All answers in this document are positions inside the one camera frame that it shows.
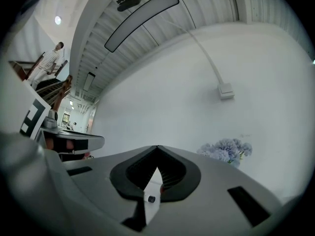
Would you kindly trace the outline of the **short ceiling light panel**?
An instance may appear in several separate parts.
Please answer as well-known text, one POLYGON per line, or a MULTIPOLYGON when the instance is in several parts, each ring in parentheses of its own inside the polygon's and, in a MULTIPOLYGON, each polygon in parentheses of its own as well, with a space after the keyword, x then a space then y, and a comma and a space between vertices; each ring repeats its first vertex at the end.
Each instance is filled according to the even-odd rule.
POLYGON ((95 74, 89 72, 87 74, 87 77, 86 77, 84 85, 83 85, 83 90, 84 91, 88 91, 89 90, 89 88, 91 87, 94 79, 95 79, 95 74))

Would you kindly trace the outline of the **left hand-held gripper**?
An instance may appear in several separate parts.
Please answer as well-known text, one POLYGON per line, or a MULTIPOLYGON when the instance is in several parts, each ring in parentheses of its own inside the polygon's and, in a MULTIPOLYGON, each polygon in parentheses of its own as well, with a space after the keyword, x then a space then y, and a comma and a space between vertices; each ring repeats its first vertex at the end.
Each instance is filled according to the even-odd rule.
MULTIPOLYGON (((3 65, 3 146, 15 142, 15 135, 34 140, 51 107, 39 97, 28 82, 22 82, 15 71, 3 65)), ((104 146, 102 136, 58 128, 40 129, 40 145, 47 149, 45 138, 72 140, 74 149, 61 149, 54 141, 58 154, 85 154, 104 146)))

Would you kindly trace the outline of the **long ceiling light panel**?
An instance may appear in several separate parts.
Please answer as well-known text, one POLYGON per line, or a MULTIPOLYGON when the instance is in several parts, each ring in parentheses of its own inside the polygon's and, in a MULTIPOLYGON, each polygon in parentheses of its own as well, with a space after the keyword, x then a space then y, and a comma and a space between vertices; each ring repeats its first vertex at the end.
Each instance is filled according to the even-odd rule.
POLYGON ((177 5, 179 0, 149 0, 141 7, 132 12, 110 35, 104 47, 110 51, 115 50, 136 29, 159 13, 177 5))

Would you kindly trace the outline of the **dark wooden staircase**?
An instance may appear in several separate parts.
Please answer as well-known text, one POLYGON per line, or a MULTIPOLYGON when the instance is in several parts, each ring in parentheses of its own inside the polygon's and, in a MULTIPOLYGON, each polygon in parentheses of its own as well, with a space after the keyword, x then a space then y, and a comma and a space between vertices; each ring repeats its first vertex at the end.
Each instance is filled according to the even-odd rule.
MULTIPOLYGON (((35 66, 39 64, 39 59, 36 62, 11 60, 9 64, 23 81, 31 75, 35 66)), ((61 101, 70 93, 71 89, 71 75, 68 75, 63 81, 58 80, 56 77, 66 64, 67 61, 64 61, 56 71, 53 71, 53 78, 41 81, 35 90, 36 93, 51 106, 51 109, 55 111, 59 109, 61 101)))

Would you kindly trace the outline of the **white wall switch box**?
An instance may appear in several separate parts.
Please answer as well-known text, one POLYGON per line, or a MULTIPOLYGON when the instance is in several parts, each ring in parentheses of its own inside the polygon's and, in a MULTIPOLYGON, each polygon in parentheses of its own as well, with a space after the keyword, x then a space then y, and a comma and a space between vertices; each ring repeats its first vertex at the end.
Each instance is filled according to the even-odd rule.
POLYGON ((218 92, 219 92, 220 100, 232 99, 235 96, 231 83, 219 84, 218 92))

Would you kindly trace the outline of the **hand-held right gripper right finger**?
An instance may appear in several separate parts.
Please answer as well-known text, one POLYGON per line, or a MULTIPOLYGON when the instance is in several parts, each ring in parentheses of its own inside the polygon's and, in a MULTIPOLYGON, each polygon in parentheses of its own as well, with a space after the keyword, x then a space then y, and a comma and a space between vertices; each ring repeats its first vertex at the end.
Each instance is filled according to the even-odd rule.
POLYGON ((147 236, 265 236, 289 211, 267 188, 239 169, 206 156, 169 147, 201 171, 198 187, 184 200, 162 203, 145 228, 147 236), (267 213, 253 226, 228 190, 243 188, 267 213))

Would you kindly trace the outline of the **person's left hand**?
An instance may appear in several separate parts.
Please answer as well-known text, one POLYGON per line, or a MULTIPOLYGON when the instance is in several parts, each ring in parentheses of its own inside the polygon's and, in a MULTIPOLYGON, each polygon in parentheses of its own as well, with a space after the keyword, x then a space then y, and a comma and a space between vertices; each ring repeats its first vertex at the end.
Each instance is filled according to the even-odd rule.
POLYGON ((61 149, 74 149, 74 143, 72 140, 60 139, 60 138, 45 138, 46 146, 48 149, 54 150, 54 141, 57 141, 57 147, 61 149))

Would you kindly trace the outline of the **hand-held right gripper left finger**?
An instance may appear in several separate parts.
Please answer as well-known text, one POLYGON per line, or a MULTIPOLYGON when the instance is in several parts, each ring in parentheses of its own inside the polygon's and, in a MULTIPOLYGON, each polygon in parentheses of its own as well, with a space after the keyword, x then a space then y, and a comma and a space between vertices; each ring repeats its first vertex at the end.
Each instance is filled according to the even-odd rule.
POLYGON ((112 185, 111 170, 148 147, 95 159, 62 162, 45 152, 46 165, 62 202, 73 236, 149 236, 123 224, 132 218, 137 201, 123 198, 112 185))

